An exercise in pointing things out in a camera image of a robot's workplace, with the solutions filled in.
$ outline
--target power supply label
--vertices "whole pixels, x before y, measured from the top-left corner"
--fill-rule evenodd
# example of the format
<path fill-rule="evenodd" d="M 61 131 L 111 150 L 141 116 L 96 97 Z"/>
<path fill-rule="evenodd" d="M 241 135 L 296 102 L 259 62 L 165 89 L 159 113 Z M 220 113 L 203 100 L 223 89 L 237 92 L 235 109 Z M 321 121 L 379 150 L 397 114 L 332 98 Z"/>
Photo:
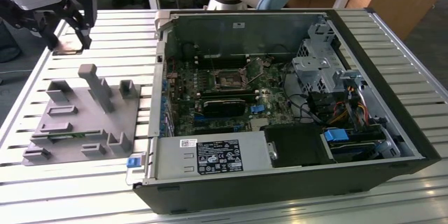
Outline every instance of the power supply label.
<path fill-rule="evenodd" d="M 237 140 L 196 143 L 197 172 L 200 175 L 243 171 Z"/>

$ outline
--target blue latch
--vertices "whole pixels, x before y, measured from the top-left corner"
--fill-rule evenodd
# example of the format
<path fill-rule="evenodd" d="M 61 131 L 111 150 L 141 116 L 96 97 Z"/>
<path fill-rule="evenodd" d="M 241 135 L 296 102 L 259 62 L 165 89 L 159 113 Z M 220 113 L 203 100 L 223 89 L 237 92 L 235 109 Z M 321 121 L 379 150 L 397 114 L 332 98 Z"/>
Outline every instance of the blue latch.
<path fill-rule="evenodd" d="M 264 105 L 256 105 L 256 106 L 251 106 L 251 112 L 252 113 L 259 113 L 264 111 Z"/>
<path fill-rule="evenodd" d="M 125 166 L 128 168 L 141 167 L 141 158 L 140 157 L 129 157 Z"/>
<path fill-rule="evenodd" d="M 347 141 L 348 135 L 344 129 L 329 129 L 324 132 L 327 141 Z"/>

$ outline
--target aluminum extrusion table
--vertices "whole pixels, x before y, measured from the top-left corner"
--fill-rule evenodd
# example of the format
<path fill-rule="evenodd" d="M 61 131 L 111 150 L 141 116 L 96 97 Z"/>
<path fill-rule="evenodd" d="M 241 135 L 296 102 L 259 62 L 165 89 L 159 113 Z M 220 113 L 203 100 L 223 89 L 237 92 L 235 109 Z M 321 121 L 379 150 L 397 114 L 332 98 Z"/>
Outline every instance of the aluminum extrusion table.
<path fill-rule="evenodd" d="M 21 154 L 48 101 L 44 89 L 55 79 L 67 79 L 72 87 L 87 87 L 76 74 L 83 63 L 96 64 L 97 75 L 109 85 L 121 79 L 143 85 L 135 152 L 145 150 L 157 42 L 155 14 L 152 10 L 100 11 L 91 50 L 79 56 L 52 56 L 44 51 L 0 129 L 3 224 L 448 221 L 448 93 L 376 14 L 364 10 L 339 10 L 339 14 L 443 157 L 416 174 L 396 177 L 365 193 L 160 216 L 125 183 L 125 158 L 21 166 Z M 61 22 L 56 33 L 64 36 L 73 30 Z"/>

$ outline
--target green circuit board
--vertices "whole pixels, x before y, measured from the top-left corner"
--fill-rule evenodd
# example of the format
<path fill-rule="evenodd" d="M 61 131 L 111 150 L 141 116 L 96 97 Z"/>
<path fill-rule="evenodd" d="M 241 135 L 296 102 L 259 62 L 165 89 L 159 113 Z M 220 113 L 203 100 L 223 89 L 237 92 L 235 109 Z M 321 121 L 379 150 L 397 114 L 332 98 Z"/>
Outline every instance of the green circuit board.
<path fill-rule="evenodd" d="M 239 69 L 199 69 L 193 62 L 176 63 L 169 68 L 171 100 L 175 135 L 247 132 L 253 128 L 253 119 L 268 124 L 291 123 L 295 120 L 281 87 L 284 63 L 271 63 L 265 57 L 249 58 Z M 255 90 L 256 100 L 245 103 L 240 116 L 207 118 L 201 113 L 203 97 L 199 94 L 219 93 L 225 99 L 229 91 Z M 252 106 L 263 111 L 252 113 Z"/>

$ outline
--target floor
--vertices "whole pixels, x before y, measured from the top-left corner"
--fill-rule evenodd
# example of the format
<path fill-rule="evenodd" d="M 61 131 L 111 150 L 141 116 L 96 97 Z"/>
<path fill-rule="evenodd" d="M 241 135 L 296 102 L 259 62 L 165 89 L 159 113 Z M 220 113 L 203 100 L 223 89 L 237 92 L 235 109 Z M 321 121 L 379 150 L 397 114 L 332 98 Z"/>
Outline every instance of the floor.
<path fill-rule="evenodd" d="M 144 0 L 136 0 L 132 5 L 123 4 L 127 0 L 115 1 L 113 5 L 123 9 L 140 9 Z M 165 0 L 167 6 L 175 5 L 173 0 Z M 108 5 L 100 5 L 100 9 L 107 9 Z M 12 61 L 0 63 L 0 72 L 13 70 L 32 70 L 44 50 L 45 44 L 31 35 L 25 29 L 9 29 L 23 54 Z M 429 10 L 420 24 L 413 29 L 405 44 L 419 57 L 432 74 L 440 80 L 443 85 L 448 87 L 448 0 L 439 0 Z M 0 74 L 3 83 L 0 85 L 0 125 L 8 115 L 11 107 L 16 101 L 17 95 L 28 79 L 29 72 L 16 72 Z"/>

